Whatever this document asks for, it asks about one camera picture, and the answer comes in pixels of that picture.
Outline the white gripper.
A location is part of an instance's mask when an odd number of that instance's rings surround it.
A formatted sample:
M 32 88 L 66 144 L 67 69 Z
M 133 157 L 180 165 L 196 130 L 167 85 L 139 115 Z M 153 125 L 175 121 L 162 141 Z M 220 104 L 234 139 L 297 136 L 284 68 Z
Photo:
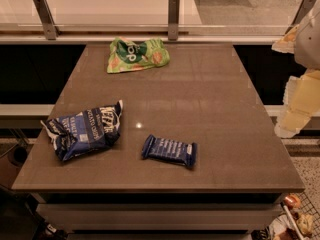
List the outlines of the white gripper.
M 298 134 L 320 111 L 320 2 L 288 33 L 272 45 L 280 53 L 294 53 L 295 61 L 309 68 L 300 77 L 290 76 L 283 107 L 274 128 L 280 138 Z

